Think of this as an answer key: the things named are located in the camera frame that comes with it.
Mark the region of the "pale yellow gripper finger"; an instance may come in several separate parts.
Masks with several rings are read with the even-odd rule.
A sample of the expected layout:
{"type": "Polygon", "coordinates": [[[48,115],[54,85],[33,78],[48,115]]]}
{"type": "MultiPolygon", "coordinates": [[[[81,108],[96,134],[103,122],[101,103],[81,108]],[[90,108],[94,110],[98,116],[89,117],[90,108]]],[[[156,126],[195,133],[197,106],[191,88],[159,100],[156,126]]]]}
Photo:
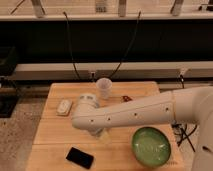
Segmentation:
{"type": "Polygon", "coordinates": [[[111,137],[109,135],[109,133],[106,130],[103,130],[99,140],[103,143],[103,144],[110,144],[111,143],[111,137]]]}

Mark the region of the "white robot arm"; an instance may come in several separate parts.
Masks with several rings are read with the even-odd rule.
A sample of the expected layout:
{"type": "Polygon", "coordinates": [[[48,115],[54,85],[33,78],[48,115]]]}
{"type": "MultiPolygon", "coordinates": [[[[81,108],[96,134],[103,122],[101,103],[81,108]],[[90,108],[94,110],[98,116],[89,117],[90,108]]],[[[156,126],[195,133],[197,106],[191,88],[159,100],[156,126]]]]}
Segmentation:
{"type": "Polygon", "coordinates": [[[192,171],[213,171],[213,86],[178,89],[108,107],[82,94],[72,125],[92,135],[103,128],[192,123],[199,126],[192,171]]]}

